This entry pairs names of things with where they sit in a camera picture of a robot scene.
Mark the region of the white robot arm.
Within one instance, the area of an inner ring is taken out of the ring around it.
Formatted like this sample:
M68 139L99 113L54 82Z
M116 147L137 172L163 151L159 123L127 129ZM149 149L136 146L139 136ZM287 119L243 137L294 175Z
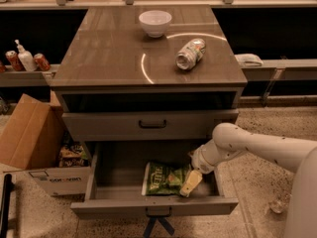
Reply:
M180 189L189 196L202 177L249 154L293 174L283 238L317 238L317 141L259 134L221 123L212 138L190 154L191 170Z

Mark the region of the white gripper wrist block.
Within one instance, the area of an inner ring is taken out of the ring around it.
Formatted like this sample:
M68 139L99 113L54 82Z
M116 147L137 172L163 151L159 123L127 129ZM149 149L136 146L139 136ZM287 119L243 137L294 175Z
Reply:
M179 193L182 196L188 197L201 183L202 174L207 175L213 172L231 154L231 150L217 146L214 140L210 140L194 150L191 155L191 164L194 170L190 171L186 176Z

